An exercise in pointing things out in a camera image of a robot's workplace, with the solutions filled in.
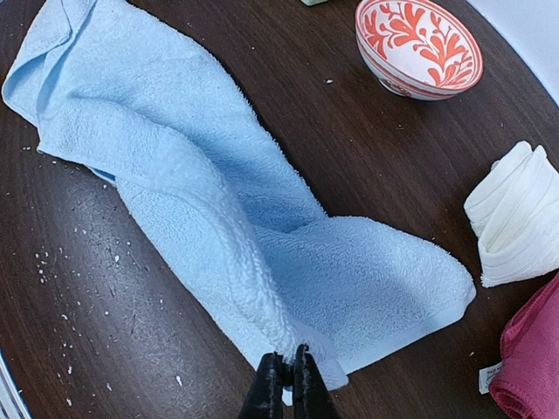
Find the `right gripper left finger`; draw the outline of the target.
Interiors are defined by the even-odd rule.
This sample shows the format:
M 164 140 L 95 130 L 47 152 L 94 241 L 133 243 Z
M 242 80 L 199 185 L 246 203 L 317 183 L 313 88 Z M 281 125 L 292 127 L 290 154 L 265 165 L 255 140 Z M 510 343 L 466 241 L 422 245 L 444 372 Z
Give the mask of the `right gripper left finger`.
M 283 357 L 264 354 L 245 398 L 238 419 L 280 419 L 283 417 Z

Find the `light blue towel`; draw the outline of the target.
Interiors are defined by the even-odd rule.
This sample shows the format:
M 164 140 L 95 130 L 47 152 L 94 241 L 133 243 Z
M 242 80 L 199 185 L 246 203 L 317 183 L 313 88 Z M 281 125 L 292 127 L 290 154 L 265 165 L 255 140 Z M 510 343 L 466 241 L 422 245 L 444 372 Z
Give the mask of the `light blue towel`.
M 460 320 L 467 269 L 330 216 L 220 63 L 124 1 L 48 1 L 2 89 L 38 150 L 91 169 L 247 361 L 307 345 L 328 389 Z

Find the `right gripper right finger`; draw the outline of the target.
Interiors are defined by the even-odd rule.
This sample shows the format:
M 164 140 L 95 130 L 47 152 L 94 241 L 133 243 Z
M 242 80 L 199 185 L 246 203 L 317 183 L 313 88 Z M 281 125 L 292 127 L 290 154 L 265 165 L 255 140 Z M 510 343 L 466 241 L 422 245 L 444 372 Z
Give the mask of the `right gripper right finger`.
M 293 417 L 335 419 L 336 408 L 307 345 L 300 345 L 293 362 Z

